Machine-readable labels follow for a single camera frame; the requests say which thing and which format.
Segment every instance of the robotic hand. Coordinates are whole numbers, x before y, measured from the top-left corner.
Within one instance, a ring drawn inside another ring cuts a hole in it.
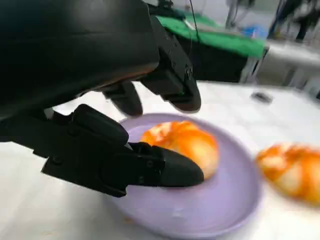
[[[47,158],[47,175],[115,197],[128,185],[204,180],[190,159],[128,143],[120,124],[87,105],[68,116],[52,110],[99,91],[126,114],[140,115],[132,80],[180,110],[200,108],[187,55],[142,1],[4,0],[0,30],[0,142]]]

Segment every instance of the white table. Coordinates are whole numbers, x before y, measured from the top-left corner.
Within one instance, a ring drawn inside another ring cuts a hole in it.
[[[137,84],[145,113],[182,114]],[[250,98],[258,87],[200,82],[200,112],[238,139],[254,156],[276,142],[320,146],[320,107],[290,89],[262,88],[272,95],[265,105]],[[102,94],[91,92],[59,106],[70,113],[86,103],[119,121],[125,118]],[[44,159],[13,143],[0,144],[0,239],[2,240],[156,240],[129,223],[98,192],[40,173]],[[285,199],[263,186],[263,198],[250,223],[221,240],[319,240],[320,209]]]

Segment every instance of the lavender plate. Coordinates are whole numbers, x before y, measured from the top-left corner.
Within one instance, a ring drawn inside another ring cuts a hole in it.
[[[219,167],[204,183],[188,188],[129,186],[127,196],[112,198],[136,223],[166,237],[213,239],[245,224],[260,200],[261,180],[250,156],[229,135],[186,116],[146,114],[121,122],[130,142],[156,124],[188,120],[216,136]]]

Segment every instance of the green cloth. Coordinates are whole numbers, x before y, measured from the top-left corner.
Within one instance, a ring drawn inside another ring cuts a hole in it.
[[[187,27],[183,21],[163,16],[157,16],[157,18],[161,22],[162,26],[168,28],[173,33],[194,41],[198,40],[196,31]],[[194,22],[192,15],[187,14],[186,20],[190,23]],[[219,27],[219,25],[217,25],[213,20],[205,16],[196,15],[195,20],[197,23],[203,25]],[[265,41],[261,39],[228,35],[220,32],[199,31],[198,33],[201,43],[208,46],[225,49],[246,57],[260,58],[264,53]]]

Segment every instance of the bun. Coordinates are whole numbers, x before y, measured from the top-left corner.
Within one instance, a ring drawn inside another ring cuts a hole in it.
[[[256,163],[279,191],[320,206],[320,152],[305,145],[278,144],[261,151]]]
[[[188,121],[160,123],[146,131],[141,142],[175,151],[194,161],[210,178],[218,167],[218,144],[212,135]]]

